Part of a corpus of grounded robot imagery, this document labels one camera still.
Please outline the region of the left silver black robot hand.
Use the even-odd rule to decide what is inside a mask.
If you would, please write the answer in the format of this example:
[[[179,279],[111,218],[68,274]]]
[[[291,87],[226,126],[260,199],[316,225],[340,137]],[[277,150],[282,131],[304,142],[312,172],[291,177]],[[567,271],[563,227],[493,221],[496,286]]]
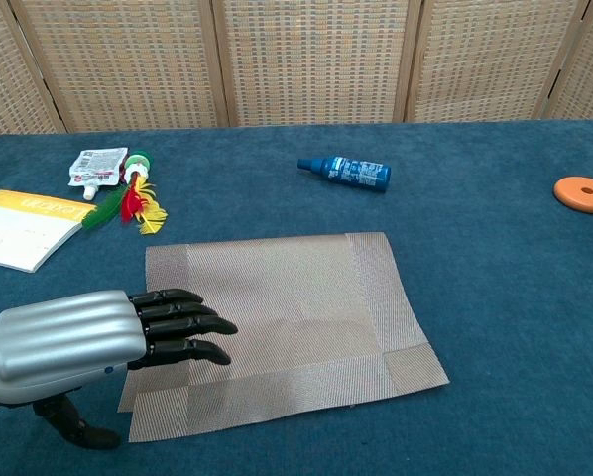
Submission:
[[[229,355],[201,337],[237,331],[183,289],[98,291],[9,308],[0,313],[0,407],[30,406],[67,442],[112,450],[120,436],[87,423],[70,392],[124,370],[189,359],[228,365]]]

